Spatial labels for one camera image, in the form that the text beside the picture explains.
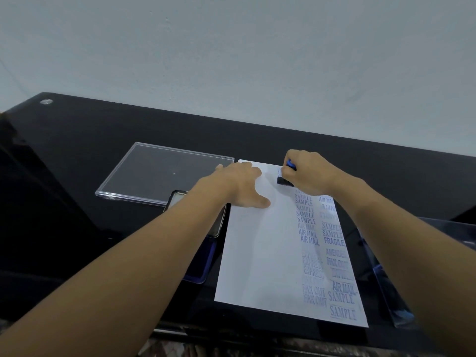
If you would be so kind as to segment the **person's left hand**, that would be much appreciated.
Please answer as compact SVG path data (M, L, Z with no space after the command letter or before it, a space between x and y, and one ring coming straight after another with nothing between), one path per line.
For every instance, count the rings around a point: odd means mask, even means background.
M215 171L201 178L193 190L204 192L213 200L242 207L244 191L256 190L256 181L262 175L260 168L251 162L236 162L228 166L219 164Z

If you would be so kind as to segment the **blue stamp ink pad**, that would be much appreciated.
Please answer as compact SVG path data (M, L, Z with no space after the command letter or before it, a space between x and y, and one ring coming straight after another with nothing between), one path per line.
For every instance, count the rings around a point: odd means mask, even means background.
M182 279L183 281L194 284L203 284L205 282L212 264L213 255L217 247L217 238L221 234L227 208L228 205L225 205L217 216L213 226L207 233L198 251L195 253L189 267L187 268L187 271Z

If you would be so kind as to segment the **blue rubber stamp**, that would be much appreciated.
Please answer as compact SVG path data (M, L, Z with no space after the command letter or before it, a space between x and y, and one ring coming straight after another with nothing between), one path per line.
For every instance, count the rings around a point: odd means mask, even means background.
M294 171L297 170L295 164L292 163L291 159L288 159L288 160L287 160L286 166L287 166L288 168L293 169ZM281 171L281 169L278 170L278 174L277 174L277 184L278 184L278 185L282 185L282 186L294 187L294 185L293 185L289 180L285 179L285 178L282 176L282 171Z

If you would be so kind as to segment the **person's right forearm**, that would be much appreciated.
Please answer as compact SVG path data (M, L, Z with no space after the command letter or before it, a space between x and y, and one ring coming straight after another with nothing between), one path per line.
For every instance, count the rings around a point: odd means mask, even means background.
M476 357L476 251L343 173L326 192L348 213L417 324L448 356Z

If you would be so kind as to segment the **person's right hand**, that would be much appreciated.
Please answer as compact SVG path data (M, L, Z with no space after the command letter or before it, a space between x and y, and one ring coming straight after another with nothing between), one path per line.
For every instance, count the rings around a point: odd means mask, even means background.
M299 186L296 187L312 196L328 195L337 199L364 184L363 180L337 168L317 152L300 150L298 172Z

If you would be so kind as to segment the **white stamped paper sheet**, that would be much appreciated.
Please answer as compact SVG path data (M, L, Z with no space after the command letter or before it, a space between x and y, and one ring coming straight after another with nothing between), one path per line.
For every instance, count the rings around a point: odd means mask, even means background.
M251 162L266 209L230 208L214 301L368 328L333 198L277 183Z

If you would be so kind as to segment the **clear plastic lid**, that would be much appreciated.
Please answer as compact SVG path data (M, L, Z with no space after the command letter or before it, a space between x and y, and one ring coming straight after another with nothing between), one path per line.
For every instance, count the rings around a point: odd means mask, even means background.
M189 191L231 156L136 142L96 190L100 198L164 207L173 191Z

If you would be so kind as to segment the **clear plastic box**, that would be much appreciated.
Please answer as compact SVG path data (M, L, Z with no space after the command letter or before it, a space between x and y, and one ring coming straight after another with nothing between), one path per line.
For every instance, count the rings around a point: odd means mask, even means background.
M442 233L450 236L459 243L476 251L476 224L427 217L419 217L419 219L431 225L433 228L440 230ZM420 330L419 325L416 323L414 314L398 293L383 266L375 257L375 254L368 246L366 240L363 238L360 230L355 228L354 232L359 237L358 244L363 247L371 266L371 271L367 272L366 275L369 276L372 282L378 284L380 290L381 301L379 302L379 308L383 309L383 306L386 307L387 312L384 312L384 314L389 316L394 327L408 330Z

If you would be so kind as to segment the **person's left forearm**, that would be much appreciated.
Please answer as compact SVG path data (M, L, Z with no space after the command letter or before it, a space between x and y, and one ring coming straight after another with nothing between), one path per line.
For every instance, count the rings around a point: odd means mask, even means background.
M232 195L202 180L6 330L0 357L134 357Z

